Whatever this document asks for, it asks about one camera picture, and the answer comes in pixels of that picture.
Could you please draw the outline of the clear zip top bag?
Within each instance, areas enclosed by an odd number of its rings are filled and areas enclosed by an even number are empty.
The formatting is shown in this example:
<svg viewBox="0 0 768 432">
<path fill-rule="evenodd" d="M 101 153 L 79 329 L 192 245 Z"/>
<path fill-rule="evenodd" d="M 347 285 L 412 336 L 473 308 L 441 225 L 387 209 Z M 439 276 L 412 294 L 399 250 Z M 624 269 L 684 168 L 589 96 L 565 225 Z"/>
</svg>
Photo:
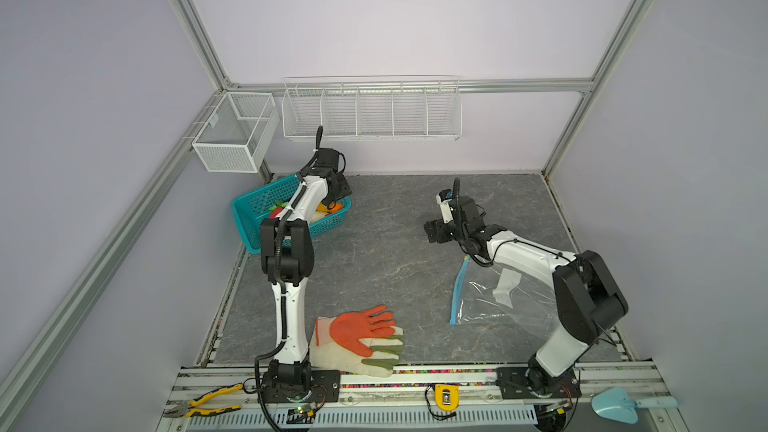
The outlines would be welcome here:
<svg viewBox="0 0 768 432">
<path fill-rule="evenodd" d="M 450 323 L 491 322 L 548 338 L 559 323 L 553 289 L 514 268 L 481 267 L 465 257 L 454 282 Z"/>
</svg>

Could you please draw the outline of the teal plastic basket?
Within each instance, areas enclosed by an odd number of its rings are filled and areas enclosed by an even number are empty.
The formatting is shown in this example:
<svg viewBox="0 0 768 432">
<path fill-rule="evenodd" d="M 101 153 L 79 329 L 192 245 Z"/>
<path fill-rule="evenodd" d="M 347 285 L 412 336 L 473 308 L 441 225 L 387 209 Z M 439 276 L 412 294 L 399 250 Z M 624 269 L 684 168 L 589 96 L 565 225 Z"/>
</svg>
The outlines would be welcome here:
<svg viewBox="0 0 768 432">
<path fill-rule="evenodd" d="M 240 238 L 250 254 L 261 251 L 260 225 L 277 210 L 278 203 L 287 202 L 299 188 L 295 176 L 281 178 L 236 198 L 231 205 Z M 312 238 L 341 225 L 352 202 L 349 197 L 340 201 L 340 209 L 309 226 Z"/>
</svg>

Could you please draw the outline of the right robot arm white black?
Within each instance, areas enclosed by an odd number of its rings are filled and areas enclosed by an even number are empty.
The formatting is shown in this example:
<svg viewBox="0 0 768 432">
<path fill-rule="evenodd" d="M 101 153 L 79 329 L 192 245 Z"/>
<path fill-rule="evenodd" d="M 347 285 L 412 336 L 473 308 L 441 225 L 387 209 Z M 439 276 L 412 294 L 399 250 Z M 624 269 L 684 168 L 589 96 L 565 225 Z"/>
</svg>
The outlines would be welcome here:
<svg viewBox="0 0 768 432">
<path fill-rule="evenodd" d="M 460 183 L 436 196 L 440 218 L 425 223 L 432 243 L 455 242 L 465 255 L 451 304 L 454 325 L 509 318 L 543 345 L 512 384 L 549 397 L 574 380 L 578 360 L 625 317 L 628 302 L 596 252 L 553 249 L 506 227 L 461 194 Z"/>
</svg>

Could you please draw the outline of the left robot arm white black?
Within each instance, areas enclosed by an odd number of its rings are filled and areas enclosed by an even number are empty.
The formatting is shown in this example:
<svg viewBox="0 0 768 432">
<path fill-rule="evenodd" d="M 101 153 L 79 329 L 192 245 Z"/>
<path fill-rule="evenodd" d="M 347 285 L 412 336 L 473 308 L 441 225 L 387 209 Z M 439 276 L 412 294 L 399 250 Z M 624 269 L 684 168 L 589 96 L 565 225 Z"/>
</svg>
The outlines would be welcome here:
<svg viewBox="0 0 768 432">
<path fill-rule="evenodd" d="M 260 225 L 261 268 L 275 301 L 276 345 L 256 358 L 268 364 L 257 373 L 258 391 L 271 400 L 305 401 L 311 396 L 305 295 L 315 262 L 310 225 L 319 206 L 336 206 L 351 194 L 343 176 L 343 154 L 321 145 L 318 127 L 310 160 L 296 173 L 298 188 L 287 206 Z"/>
</svg>

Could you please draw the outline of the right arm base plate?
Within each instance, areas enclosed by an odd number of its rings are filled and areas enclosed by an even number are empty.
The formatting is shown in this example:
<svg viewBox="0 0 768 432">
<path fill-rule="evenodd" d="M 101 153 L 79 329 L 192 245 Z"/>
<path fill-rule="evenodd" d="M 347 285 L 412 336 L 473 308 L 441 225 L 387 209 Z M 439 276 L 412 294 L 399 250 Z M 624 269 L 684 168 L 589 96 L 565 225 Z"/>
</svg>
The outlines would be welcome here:
<svg viewBox="0 0 768 432">
<path fill-rule="evenodd" d="M 550 377 L 538 368 L 506 366 L 496 370 L 494 384 L 503 399 L 572 399 L 582 396 L 574 370 Z"/>
</svg>

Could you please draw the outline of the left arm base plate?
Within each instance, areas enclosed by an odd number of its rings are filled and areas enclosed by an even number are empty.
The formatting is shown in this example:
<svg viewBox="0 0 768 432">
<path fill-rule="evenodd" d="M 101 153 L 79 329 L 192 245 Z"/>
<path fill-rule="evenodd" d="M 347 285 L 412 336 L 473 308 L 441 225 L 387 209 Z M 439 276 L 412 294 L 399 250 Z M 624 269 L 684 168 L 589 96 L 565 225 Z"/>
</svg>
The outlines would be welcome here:
<svg viewBox="0 0 768 432">
<path fill-rule="evenodd" d="M 339 400 L 339 370 L 299 368 L 279 364 L 262 376 L 259 394 L 268 404 L 334 403 Z"/>
</svg>

